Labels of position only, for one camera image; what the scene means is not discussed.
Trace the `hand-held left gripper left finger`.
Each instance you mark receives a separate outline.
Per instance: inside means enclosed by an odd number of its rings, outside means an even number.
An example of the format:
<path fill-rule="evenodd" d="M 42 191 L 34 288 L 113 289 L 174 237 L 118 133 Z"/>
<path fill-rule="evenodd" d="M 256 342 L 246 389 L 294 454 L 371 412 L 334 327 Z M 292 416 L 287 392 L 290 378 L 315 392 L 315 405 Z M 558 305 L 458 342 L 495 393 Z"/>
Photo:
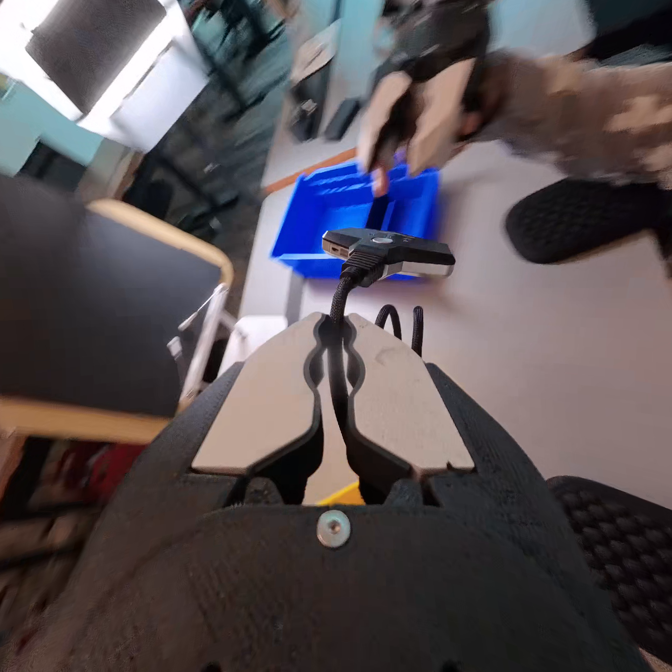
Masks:
<path fill-rule="evenodd" d="M 313 313 L 245 360 L 193 458 L 195 473 L 266 478 L 284 503 L 303 503 L 323 460 L 318 386 L 328 334 L 328 316 Z"/>

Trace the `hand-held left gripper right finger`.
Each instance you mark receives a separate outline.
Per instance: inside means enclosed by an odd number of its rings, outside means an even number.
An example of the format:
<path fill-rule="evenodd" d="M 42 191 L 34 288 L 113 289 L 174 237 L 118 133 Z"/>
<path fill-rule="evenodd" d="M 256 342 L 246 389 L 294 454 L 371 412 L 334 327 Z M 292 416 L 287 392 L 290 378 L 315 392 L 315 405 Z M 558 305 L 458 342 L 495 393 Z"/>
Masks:
<path fill-rule="evenodd" d="M 468 474 L 475 462 L 430 372 L 412 348 L 352 313 L 342 322 L 340 428 L 367 503 L 399 481 Z"/>

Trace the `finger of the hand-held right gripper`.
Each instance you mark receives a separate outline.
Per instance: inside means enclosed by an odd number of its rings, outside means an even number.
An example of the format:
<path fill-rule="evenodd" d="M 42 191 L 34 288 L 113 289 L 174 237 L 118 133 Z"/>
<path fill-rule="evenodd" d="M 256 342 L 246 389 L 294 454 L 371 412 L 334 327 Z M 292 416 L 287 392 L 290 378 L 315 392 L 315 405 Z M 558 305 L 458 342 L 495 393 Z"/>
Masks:
<path fill-rule="evenodd" d="M 387 170 L 394 155 L 413 134 L 413 80 L 403 71 L 383 77 L 362 114 L 358 133 L 361 172 Z"/>
<path fill-rule="evenodd" d="M 475 64 L 475 58 L 458 61 L 420 85 L 419 116 L 406 150 L 410 175 L 441 169 L 462 145 L 463 99 Z"/>

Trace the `blue plastic bin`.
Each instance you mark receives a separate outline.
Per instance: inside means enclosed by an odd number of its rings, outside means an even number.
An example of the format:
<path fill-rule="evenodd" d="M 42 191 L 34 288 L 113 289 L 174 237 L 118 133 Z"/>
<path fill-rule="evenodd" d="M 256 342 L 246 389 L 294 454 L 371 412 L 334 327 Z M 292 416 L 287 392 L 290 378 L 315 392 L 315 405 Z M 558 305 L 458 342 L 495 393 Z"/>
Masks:
<path fill-rule="evenodd" d="M 423 239 L 438 238 L 440 173 L 411 177 L 401 163 L 390 176 L 385 210 L 374 206 L 372 178 L 355 162 L 302 175 L 295 183 L 269 257 L 300 277 L 336 280 L 342 261 L 322 248 L 326 231 L 379 229 Z M 370 220 L 370 211 L 377 211 Z"/>

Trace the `silver adapter hub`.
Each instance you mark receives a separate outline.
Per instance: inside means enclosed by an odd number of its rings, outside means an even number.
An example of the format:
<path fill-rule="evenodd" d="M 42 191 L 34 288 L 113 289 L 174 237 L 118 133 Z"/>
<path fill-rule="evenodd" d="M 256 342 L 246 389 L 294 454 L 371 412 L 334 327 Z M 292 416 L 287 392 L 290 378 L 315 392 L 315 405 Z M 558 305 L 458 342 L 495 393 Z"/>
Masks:
<path fill-rule="evenodd" d="M 449 246 L 434 240 L 376 229 L 326 231 L 323 251 L 342 261 L 340 278 L 367 288 L 392 275 L 447 278 L 456 263 Z"/>

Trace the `person's right forearm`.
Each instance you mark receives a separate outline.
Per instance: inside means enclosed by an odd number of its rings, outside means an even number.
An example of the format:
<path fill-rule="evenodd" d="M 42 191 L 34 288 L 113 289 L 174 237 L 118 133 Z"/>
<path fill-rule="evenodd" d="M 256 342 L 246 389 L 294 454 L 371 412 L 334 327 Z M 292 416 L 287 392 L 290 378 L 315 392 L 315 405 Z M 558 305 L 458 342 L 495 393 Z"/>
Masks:
<path fill-rule="evenodd" d="M 478 136 L 567 177 L 671 190 L 671 63 L 602 66 L 511 51 L 485 61 Z"/>

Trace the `dark grey panel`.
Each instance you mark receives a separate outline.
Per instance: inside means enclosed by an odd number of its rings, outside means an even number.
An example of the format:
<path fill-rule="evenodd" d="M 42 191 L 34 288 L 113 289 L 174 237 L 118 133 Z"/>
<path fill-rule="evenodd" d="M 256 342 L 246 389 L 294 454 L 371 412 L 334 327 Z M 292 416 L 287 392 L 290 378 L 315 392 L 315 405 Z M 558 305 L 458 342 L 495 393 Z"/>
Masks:
<path fill-rule="evenodd" d="M 80 113 L 89 113 L 166 15 L 159 1 L 58 1 L 26 52 Z"/>

